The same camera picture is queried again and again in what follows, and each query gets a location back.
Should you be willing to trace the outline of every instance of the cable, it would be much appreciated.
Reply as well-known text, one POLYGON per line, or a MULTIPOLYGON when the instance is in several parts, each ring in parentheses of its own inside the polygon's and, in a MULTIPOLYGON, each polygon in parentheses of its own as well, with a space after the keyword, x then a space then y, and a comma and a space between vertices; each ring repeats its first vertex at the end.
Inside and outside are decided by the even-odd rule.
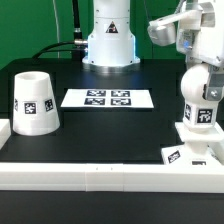
POLYGON ((175 10, 175 12, 174 12, 174 14, 177 14, 177 13, 180 12, 181 7, 183 6, 183 4, 184 4, 185 1, 186 1, 186 0, 180 0, 180 2, 179 2, 179 4, 178 4, 178 6, 177 6, 177 8, 176 8, 176 10, 175 10))
POLYGON ((146 4, 146 1, 143 0, 144 2, 144 6, 145 6, 145 13, 146 13, 146 18, 147 18, 147 22, 150 21, 150 15, 149 15, 149 10, 148 10, 148 7, 147 7, 147 4, 146 4))
POLYGON ((73 52, 73 51, 85 51, 86 48, 74 48, 74 49, 58 49, 58 50, 46 50, 46 51, 40 51, 39 53, 35 54, 32 58, 37 59, 39 58, 42 54, 45 53, 52 53, 52 52, 73 52))
POLYGON ((64 42, 49 45, 49 46, 43 48, 42 50, 40 50, 38 53, 36 53, 33 56, 33 58, 38 58, 42 54, 41 52, 45 52, 45 51, 50 50, 52 48, 60 47, 60 46, 64 46, 64 45, 73 45, 73 44, 74 44, 74 41, 64 41, 64 42))
POLYGON ((53 6, 54 6, 54 15, 55 15, 55 22, 56 22, 56 29, 57 29, 57 41, 60 43, 60 26, 59 26, 59 20, 58 20, 58 10, 56 5, 56 0, 53 0, 53 6))

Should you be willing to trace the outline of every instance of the table surface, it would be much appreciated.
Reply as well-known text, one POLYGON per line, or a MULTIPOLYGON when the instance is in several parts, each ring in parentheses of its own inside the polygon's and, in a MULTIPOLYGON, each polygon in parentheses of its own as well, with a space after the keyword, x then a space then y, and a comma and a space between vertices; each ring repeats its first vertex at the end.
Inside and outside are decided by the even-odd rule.
MULTIPOLYGON (((183 61, 144 60, 137 71, 105 76, 69 59, 19 59, 0 71, 0 118, 12 121, 14 75, 24 71, 50 74, 61 126, 45 136, 12 132, 1 162, 162 164, 161 148, 181 144, 174 122, 183 116, 183 61), (154 108, 63 110, 67 89, 148 89, 154 108)), ((4 224, 223 223, 222 194, 3 191, 0 198, 4 224)))

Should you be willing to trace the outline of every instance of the white block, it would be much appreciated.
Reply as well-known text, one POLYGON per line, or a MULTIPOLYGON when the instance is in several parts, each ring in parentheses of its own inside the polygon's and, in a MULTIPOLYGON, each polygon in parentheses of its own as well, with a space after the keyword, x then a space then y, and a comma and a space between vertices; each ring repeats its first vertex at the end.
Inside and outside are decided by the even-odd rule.
POLYGON ((0 119, 0 149, 11 136, 9 119, 0 119))
POLYGON ((86 191, 123 191, 123 164, 88 164, 86 191))
POLYGON ((124 191, 224 193, 224 168, 124 165, 124 191))
POLYGON ((1 163, 0 190, 85 191, 85 164, 1 163))

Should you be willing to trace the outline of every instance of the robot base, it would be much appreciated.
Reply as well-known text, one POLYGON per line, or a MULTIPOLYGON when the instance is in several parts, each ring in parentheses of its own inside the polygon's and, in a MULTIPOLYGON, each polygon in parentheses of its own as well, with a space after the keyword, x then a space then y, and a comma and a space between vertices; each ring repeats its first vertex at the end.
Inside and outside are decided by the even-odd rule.
POLYGON ((162 149, 162 157, 166 165, 206 165, 222 166, 210 142, 220 142, 224 139, 224 132, 218 123, 204 133, 189 131, 183 123, 175 123, 177 131, 184 145, 162 149))
POLYGON ((129 71, 137 71, 140 68, 140 59, 135 58, 135 61, 126 66, 99 66, 88 62, 88 56, 83 59, 83 68, 97 73, 109 74, 109 73, 123 73, 129 71))

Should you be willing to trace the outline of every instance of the robot logo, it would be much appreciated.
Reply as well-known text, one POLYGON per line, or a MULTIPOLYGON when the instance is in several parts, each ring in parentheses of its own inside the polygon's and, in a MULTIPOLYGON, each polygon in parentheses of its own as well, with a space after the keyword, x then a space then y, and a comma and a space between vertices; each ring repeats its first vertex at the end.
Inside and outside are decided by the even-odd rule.
POLYGON ((198 124, 208 124, 212 122, 212 109, 200 109, 198 111, 198 124))
POLYGON ((114 22, 112 21, 112 23, 110 24, 110 26, 107 29, 106 33, 118 33, 117 28, 114 24, 114 22))
POLYGON ((185 105, 185 117, 191 120, 191 107, 188 104, 185 105))

